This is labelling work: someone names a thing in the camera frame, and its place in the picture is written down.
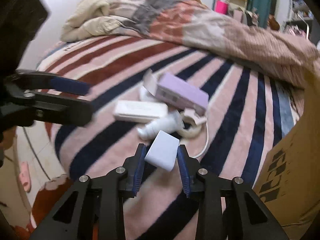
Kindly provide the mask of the white charger adapter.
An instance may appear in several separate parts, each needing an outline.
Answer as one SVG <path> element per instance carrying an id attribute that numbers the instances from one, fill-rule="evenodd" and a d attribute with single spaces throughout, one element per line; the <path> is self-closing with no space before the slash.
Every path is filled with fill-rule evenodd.
<path id="1" fill-rule="evenodd" d="M 145 161 L 171 172 L 175 165 L 179 143 L 179 139 L 159 131 L 145 156 Z"/>

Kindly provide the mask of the brown cardboard box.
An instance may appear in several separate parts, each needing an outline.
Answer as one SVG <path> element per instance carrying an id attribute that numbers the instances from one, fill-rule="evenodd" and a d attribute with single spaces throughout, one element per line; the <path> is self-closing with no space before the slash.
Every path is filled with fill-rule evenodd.
<path id="1" fill-rule="evenodd" d="M 303 115 L 268 152 L 254 186 L 289 239 L 319 239 L 319 70 L 305 80 Z"/>

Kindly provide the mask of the cream fleece blanket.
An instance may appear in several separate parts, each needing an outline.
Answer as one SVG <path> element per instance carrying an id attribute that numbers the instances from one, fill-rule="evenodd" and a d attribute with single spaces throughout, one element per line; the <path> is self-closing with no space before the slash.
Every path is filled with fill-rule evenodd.
<path id="1" fill-rule="evenodd" d="M 108 35 L 123 27 L 127 18 L 110 15 L 108 0 L 81 0 L 75 12 L 64 23 L 60 40 L 76 42 L 94 36 Z"/>

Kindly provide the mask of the pink slipper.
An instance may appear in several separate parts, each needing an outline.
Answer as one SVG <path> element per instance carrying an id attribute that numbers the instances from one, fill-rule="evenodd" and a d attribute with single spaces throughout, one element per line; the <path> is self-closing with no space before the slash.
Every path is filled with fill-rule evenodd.
<path id="1" fill-rule="evenodd" d="M 31 178 L 29 172 L 29 165 L 26 161 L 20 165 L 19 179 L 25 192 L 29 193 L 31 190 Z"/>

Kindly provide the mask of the white rectangular case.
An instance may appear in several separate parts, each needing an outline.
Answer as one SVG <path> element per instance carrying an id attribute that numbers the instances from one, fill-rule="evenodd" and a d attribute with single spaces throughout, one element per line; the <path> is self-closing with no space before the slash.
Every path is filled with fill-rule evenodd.
<path id="1" fill-rule="evenodd" d="M 114 108 L 113 116 L 119 121 L 146 124 L 167 116 L 168 109 L 168 106 L 161 102 L 119 100 Z"/>

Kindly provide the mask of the striped fleece blanket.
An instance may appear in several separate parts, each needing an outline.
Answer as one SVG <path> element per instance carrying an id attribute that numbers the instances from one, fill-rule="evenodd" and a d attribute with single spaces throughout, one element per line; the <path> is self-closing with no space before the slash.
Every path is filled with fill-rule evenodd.
<path id="1" fill-rule="evenodd" d="M 106 36 L 65 43 L 38 69 L 91 86 L 89 124 L 46 124 L 72 180 L 107 174 L 161 134 L 163 146 L 179 140 L 208 171 L 253 185 L 267 152 L 302 113 L 285 83 L 169 42 Z"/>

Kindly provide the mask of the white tape roll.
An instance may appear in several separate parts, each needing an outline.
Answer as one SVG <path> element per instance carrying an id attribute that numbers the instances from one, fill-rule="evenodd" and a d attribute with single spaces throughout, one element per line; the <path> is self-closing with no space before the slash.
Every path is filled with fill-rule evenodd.
<path id="1" fill-rule="evenodd" d="M 194 109 L 186 108 L 180 113 L 183 127 L 178 130 L 178 134 L 184 138 L 190 139 L 199 135 L 202 124 L 206 122 L 204 116 L 200 117 Z"/>

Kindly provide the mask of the white squeeze tube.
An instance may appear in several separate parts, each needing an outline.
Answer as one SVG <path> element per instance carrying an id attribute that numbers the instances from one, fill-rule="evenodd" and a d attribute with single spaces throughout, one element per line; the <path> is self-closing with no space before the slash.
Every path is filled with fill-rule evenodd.
<path id="1" fill-rule="evenodd" d="M 172 111 L 167 116 L 153 120 L 143 128 L 137 128 L 139 137 L 142 140 L 155 139 L 160 131 L 171 134 L 183 127 L 181 115 L 178 111 Z"/>

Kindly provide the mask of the purple rectangular box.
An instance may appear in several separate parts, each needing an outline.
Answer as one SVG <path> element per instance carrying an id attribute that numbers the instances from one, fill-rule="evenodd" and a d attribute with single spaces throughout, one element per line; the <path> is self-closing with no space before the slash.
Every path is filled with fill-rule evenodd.
<path id="1" fill-rule="evenodd" d="M 148 70 L 143 76 L 143 86 L 157 100 L 178 109 L 194 109 L 198 115 L 204 115 L 207 110 L 208 93 L 190 85 L 176 75 L 164 73 L 156 78 L 153 72 Z"/>

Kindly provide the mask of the patchwork pink grey duvet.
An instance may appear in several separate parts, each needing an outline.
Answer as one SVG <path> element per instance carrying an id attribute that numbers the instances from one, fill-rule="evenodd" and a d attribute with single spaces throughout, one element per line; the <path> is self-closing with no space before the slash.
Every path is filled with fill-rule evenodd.
<path id="1" fill-rule="evenodd" d="M 299 88 L 319 84 L 319 51 L 303 37 L 247 26 L 193 0 L 115 0 L 118 31 L 174 42 L 257 64 Z"/>

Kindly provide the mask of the brown plush on desk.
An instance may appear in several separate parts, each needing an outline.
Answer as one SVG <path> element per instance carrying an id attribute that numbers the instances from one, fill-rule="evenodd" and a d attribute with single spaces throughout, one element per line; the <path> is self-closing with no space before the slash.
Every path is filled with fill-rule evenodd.
<path id="1" fill-rule="evenodd" d="M 273 30 L 273 31 L 279 31 L 280 30 L 280 25 L 276 21 L 273 15 L 269 15 L 268 17 L 268 27 Z"/>

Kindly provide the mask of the bright pink bag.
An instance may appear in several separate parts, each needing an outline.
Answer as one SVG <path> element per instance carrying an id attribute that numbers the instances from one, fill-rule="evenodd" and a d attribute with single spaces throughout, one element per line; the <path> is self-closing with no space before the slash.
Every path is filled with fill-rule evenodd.
<path id="1" fill-rule="evenodd" d="M 216 6 L 215 6 L 215 12 L 218 12 L 223 15 L 227 15 L 228 14 L 228 6 L 229 6 L 228 1 L 224 2 L 224 1 L 218 0 L 216 2 Z"/>

